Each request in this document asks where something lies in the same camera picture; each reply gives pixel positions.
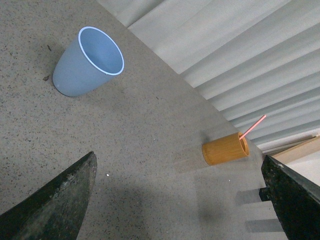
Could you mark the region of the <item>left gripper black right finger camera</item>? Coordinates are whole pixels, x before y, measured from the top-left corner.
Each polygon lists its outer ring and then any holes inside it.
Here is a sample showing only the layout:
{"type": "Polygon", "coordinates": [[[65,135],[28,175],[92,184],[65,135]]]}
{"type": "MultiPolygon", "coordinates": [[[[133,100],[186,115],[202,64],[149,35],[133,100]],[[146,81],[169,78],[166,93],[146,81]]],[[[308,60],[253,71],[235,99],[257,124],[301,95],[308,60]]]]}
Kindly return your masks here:
{"type": "Polygon", "coordinates": [[[266,187],[260,199],[271,201],[289,240],[320,238],[320,187],[277,159],[266,155],[261,173],[266,187]]]}

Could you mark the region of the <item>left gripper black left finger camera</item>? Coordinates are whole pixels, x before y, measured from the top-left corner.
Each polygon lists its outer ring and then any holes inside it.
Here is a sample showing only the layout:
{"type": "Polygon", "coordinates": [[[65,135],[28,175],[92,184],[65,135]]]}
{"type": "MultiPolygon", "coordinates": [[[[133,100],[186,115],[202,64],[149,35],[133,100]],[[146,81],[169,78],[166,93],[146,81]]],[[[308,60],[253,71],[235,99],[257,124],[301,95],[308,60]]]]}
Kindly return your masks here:
{"type": "Polygon", "coordinates": [[[89,152],[25,200],[0,216],[2,240],[75,240],[97,175],[89,152]]]}

